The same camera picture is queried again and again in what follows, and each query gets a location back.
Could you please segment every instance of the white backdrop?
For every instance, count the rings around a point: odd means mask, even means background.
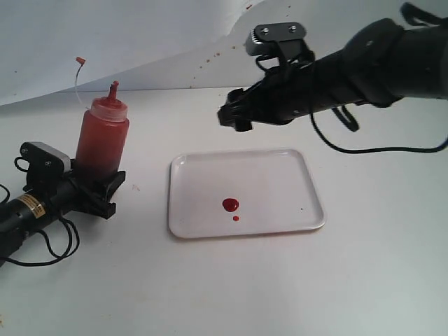
[[[262,23],[296,21],[307,29],[307,42],[318,57],[340,48],[366,25],[392,18],[405,25],[399,13],[404,0],[266,0],[247,11],[229,36],[192,52],[118,73],[84,85],[84,91],[104,91],[113,79],[122,90],[247,86],[262,73],[243,47],[249,31]],[[448,16],[447,0],[413,0],[436,15]]]
[[[261,0],[14,0],[0,4],[0,104],[173,56],[227,35]]]
[[[256,25],[300,22],[322,57],[375,20],[403,23],[403,0],[260,1],[4,1],[0,105],[73,90],[75,56],[87,59],[82,91],[105,91],[115,79],[121,90],[245,86],[262,75],[243,47]],[[413,3],[448,16],[446,0]]]

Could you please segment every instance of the yellow label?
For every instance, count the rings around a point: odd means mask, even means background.
[[[46,214],[43,205],[34,196],[23,194],[17,197],[17,199],[29,207],[34,217],[39,218]]]

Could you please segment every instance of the red sauce bottle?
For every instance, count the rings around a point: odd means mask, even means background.
[[[116,99],[118,82],[107,97],[95,98],[84,113],[76,151],[75,172],[87,183],[101,181],[118,171],[129,120],[127,106]]]

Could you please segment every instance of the red ketchup drop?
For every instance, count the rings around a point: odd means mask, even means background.
[[[234,212],[239,207],[238,200],[235,198],[226,198],[223,200],[223,207],[226,211]]]

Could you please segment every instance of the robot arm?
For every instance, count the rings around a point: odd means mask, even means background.
[[[258,55],[259,67],[261,60],[275,57],[279,66],[263,69],[265,77],[249,89],[231,91],[218,112],[220,124],[245,132],[252,122],[285,125],[310,112],[333,109],[354,131],[356,121],[347,104],[389,107],[404,97],[448,99],[448,19],[409,3],[401,11],[406,21],[424,27],[405,30],[383,19],[317,61],[300,24],[257,26],[246,42],[248,54]]]

